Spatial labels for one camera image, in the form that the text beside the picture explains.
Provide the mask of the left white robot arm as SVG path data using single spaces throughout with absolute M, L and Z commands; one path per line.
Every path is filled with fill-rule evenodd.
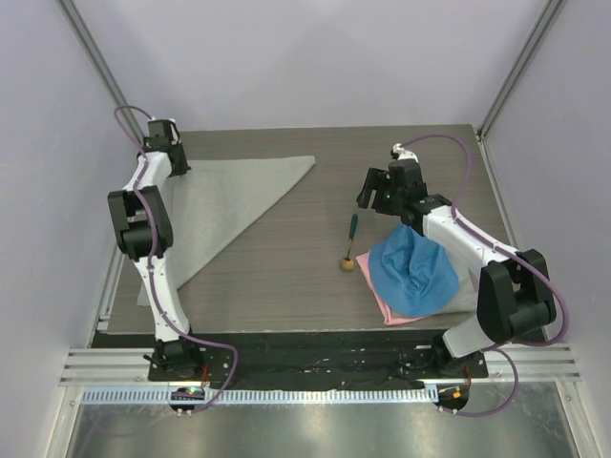
M 203 357 L 179 300 L 170 272 L 174 231 L 162 194 L 170 177 L 189 170 L 176 121 L 148 120 L 148 135 L 139 143 L 137 167 L 128 183 L 107 196 L 116 244 L 140 275 L 155 322 L 149 377 L 196 379 Z

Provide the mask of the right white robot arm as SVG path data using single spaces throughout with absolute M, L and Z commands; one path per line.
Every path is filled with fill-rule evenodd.
M 449 305 L 460 289 L 453 260 L 477 278 L 474 314 L 432 341 L 432 368 L 439 375 L 451 377 L 467 357 L 523 339 L 556 320 L 545 258 L 491 238 L 448 199 L 429 194 L 417 160 L 370 168 L 356 203 L 400 219 L 363 256 L 370 289 L 389 311 L 417 320 Z

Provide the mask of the grey cloth napkin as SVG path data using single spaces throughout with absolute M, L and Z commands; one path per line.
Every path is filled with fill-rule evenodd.
M 169 270 L 177 288 L 283 198 L 316 164 L 314 156 L 193 160 L 161 196 L 174 243 Z

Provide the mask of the gold spoon green handle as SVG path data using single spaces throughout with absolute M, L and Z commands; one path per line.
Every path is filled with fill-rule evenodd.
M 355 264 L 351 255 L 353 240 L 355 237 L 356 229 L 358 225 L 358 215 L 353 214 L 350 219 L 350 226 L 348 231 L 348 248 L 346 255 L 340 260 L 340 268 L 344 272 L 351 272 L 354 270 Z

